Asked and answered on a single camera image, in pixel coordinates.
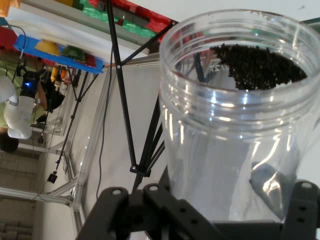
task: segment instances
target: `white shelf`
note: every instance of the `white shelf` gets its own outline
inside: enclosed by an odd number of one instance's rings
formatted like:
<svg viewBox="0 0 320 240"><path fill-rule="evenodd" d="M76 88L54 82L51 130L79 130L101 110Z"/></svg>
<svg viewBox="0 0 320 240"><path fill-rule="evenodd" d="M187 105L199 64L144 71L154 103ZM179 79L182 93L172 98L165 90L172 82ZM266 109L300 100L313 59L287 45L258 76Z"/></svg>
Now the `white shelf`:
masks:
<svg viewBox="0 0 320 240"><path fill-rule="evenodd" d="M20 8L11 7L5 19L9 24L23 28L28 37L50 40L64 46L72 45L86 50L106 63L110 61L110 34L25 3L21 3ZM13 30L17 35L23 34L20 29ZM120 38L118 44L123 60L140 47ZM137 58L145 57L148 53L149 50L145 49Z"/></svg>

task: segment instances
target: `clear plastic jar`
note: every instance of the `clear plastic jar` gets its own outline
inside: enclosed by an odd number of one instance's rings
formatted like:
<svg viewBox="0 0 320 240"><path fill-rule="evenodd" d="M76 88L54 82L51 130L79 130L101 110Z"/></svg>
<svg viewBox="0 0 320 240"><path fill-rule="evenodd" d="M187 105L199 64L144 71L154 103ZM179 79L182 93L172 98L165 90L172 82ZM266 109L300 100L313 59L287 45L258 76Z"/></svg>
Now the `clear plastic jar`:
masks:
<svg viewBox="0 0 320 240"><path fill-rule="evenodd" d="M270 90L238 90L210 51L222 44L269 48L308 77ZM173 27L160 59L172 194L210 221L280 222L319 116L319 35L269 12L208 12Z"/></svg>

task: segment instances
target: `dark granules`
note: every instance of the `dark granules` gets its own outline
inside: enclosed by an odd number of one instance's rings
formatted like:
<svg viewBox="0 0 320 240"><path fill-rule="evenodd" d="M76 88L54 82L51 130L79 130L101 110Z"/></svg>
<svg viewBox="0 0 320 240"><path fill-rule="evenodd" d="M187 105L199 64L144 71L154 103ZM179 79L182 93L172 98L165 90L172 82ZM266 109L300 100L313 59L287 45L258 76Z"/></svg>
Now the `dark granules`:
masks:
<svg viewBox="0 0 320 240"><path fill-rule="evenodd" d="M229 66L229 77L234 78L239 90L273 89L277 84L294 83L307 77L293 61L268 48L223 44L210 49L221 59L221 65Z"/></svg>

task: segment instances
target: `blue tray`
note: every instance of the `blue tray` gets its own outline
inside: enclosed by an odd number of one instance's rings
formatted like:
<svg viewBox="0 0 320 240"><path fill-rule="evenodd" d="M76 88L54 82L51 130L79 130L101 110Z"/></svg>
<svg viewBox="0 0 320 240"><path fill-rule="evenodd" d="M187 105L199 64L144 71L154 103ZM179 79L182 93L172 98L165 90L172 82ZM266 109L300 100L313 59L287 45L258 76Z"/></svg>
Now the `blue tray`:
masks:
<svg viewBox="0 0 320 240"><path fill-rule="evenodd" d="M22 48L24 46L24 42L25 42L25 36L24 35L19 35L19 37L17 38L15 44L13 45L18 51L22 51ZM51 55L49 53L43 52L43 51L39 51L37 49L35 49L35 46L37 45L37 43L39 42L39 40L34 39L32 37L26 37L26 42L25 42L25 48L24 48L24 52L26 54L31 54L43 59L47 59L50 61L53 61L55 63L58 64L62 64L62 65L66 65L69 67L73 67L76 69L80 69L83 71L86 71L88 73L93 73L93 74L101 74L102 68L103 68L103 61L99 60L97 58L95 58L95 64L96 67L92 67L92 66L87 66L84 64L81 64L79 62L76 62L75 60L66 57L66 56L54 56ZM62 50L64 49L62 46L59 46L60 52L62 52Z"/></svg>

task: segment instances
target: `black metal bracket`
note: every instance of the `black metal bracket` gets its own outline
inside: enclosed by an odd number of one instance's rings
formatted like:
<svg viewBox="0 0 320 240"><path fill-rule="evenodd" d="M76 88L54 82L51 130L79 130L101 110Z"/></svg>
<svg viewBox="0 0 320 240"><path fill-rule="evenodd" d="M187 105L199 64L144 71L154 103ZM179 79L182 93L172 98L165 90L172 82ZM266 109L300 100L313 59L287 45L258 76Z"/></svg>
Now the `black metal bracket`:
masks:
<svg viewBox="0 0 320 240"><path fill-rule="evenodd" d="M149 184L129 194L125 188L104 190L77 240L125 240L145 231L152 240L314 240L319 224L319 188L298 181L284 223L217 222L211 224L185 200L162 184Z"/></svg>
<svg viewBox="0 0 320 240"><path fill-rule="evenodd" d="M170 28L172 28L172 26L177 24L177 22L171 21L167 27L165 27L162 31L160 31L154 37L152 37L150 40L148 40L144 45L142 45L139 49L137 49L135 52L133 52L125 60L121 61L120 52L119 52L119 45L118 45L118 40L117 40L117 32L116 32L115 21L114 21L114 13L113 13L113 8L112 8L112 2L111 2L111 0L106 0L106 1L107 1L106 10L107 10L107 14L108 14L110 35L111 35L112 46L113 46L114 61L115 61L115 65L116 65L116 75L117 75L117 79L118 79L120 98L121 98L121 104L122 104L122 110L123 110L123 116L124 116L124 122L125 122L125 129L126 129L126 135L127 135L128 149L129 149L129 155L130 155L130 162L131 162L130 172L137 174L135 181L134 181L134 186L133 186L133 190L136 190L138 188L139 184L141 183L143 177L150 176L151 167L155 164L155 162L157 161L157 159L160 156L159 154L155 157L152 156L152 154L155 151L155 148L157 147L159 138L162 134L162 127L160 127L159 130L157 131L157 126L158 126L159 117L160 117L159 97L157 98L156 103L155 103L152 119L150 122L150 127L149 127L149 130L147 133L147 137L146 137L145 144L144 144L143 151L142 151L142 155L141 155L141 160L138 165L137 161L136 161L135 148L134 148L133 136L132 136L132 131L131 131L131 124L130 124L130 117L129 117L129 111L128 111L128 103L127 103L127 96L126 96L122 66L125 65L126 63L128 63L135 56L137 56L145 48L149 47L151 44L153 44L155 41L157 41Z"/></svg>

